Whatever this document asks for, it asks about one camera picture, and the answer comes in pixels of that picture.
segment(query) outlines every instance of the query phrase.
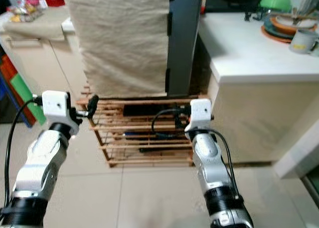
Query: white countertop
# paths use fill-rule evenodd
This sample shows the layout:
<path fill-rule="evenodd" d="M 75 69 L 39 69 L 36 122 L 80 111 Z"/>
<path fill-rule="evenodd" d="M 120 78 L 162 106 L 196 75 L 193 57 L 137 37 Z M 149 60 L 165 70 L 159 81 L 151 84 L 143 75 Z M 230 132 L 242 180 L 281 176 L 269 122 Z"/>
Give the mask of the white countertop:
<path fill-rule="evenodd" d="M 261 32 L 263 22 L 244 21 L 244 13 L 208 13 L 199 35 L 219 84 L 319 81 L 319 57 L 300 55 L 289 44 Z"/>
<path fill-rule="evenodd" d="M 13 14 L 11 12 L 5 12 L 5 13 L 0 15 L 0 33 L 4 32 L 4 28 L 2 25 L 5 22 L 9 21 L 9 19 L 12 15 Z M 66 33 L 75 32 L 74 26 L 73 26 L 70 18 L 67 18 L 64 22 L 62 22 L 61 27 L 62 27 L 63 32 L 66 32 Z"/>

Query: wooden rack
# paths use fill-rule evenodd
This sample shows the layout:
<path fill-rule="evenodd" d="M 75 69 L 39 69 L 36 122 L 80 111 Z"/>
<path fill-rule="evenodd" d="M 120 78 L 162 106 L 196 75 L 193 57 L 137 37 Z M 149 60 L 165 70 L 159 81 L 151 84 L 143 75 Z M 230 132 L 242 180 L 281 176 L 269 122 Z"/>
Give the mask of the wooden rack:
<path fill-rule="evenodd" d="M 85 86 L 82 94 L 85 98 L 77 101 L 83 109 L 87 108 L 91 92 Z M 110 167 L 117 164 L 154 164 L 185 163 L 192 164 L 192 146 L 183 135 L 182 129 L 175 129 L 171 114 L 159 116 L 155 130 L 162 133 L 176 133 L 174 138 L 159 138 L 152 133 L 153 115 L 125 116 L 127 105 L 187 105 L 197 96 L 188 98 L 136 98 L 136 99 L 100 99 L 98 108 L 90 120 L 91 130 L 95 133 L 100 149 Z"/>

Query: green bowl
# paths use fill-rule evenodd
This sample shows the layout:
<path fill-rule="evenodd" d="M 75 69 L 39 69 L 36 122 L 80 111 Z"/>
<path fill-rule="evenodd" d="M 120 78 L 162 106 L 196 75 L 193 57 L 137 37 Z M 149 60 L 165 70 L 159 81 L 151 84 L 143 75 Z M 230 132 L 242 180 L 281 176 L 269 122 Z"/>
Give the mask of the green bowl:
<path fill-rule="evenodd" d="M 260 6 L 282 10 L 284 12 L 291 11 L 291 0 L 261 0 Z"/>

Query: beige cloth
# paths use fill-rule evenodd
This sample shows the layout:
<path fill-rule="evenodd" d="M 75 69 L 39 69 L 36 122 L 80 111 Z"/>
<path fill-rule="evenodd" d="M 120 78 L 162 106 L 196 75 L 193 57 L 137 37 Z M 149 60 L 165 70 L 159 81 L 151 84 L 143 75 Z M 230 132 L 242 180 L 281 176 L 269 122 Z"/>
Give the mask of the beige cloth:
<path fill-rule="evenodd" d="M 69 17 L 66 6 L 49 7 L 43 11 L 43 15 L 32 22 L 6 22 L 4 30 L 14 38 L 40 38 L 49 40 L 64 40 L 61 27 Z"/>
<path fill-rule="evenodd" d="M 66 0 L 94 92 L 165 91 L 169 0 Z"/>

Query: orange plate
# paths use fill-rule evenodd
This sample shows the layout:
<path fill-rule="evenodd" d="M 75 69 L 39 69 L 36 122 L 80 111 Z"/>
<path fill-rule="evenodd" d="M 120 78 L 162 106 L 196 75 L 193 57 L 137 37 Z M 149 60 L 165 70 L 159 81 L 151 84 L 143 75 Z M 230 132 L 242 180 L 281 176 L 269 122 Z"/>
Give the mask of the orange plate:
<path fill-rule="evenodd" d="M 290 40 L 290 39 L 278 38 L 278 37 L 275 37 L 275 36 L 273 36 L 273 35 L 268 34 L 267 31 L 265 30 L 265 26 L 262 26 L 262 27 L 261 27 L 261 32 L 262 32 L 265 36 L 267 36 L 268 38 L 273 39 L 273 40 L 276 40 L 276 41 L 280 41 L 280 42 L 284 42 L 284 43 L 291 43 L 291 41 L 292 41 L 292 40 Z"/>
<path fill-rule="evenodd" d="M 276 28 L 277 31 L 287 34 L 287 35 L 295 35 L 295 33 L 297 32 L 296 27 L 292 27 L 292 26 L 287 26 L 287 25 L 282 25 L 279 22 L 277 22 L 275 17 L 271 17 L 270 18 L 271 23 L 274 25 L 274 27 Z M 314 31 L 317 28 L 317 26 L 315 25 L 312 28 L 309 28 L 309 30 Z"/>

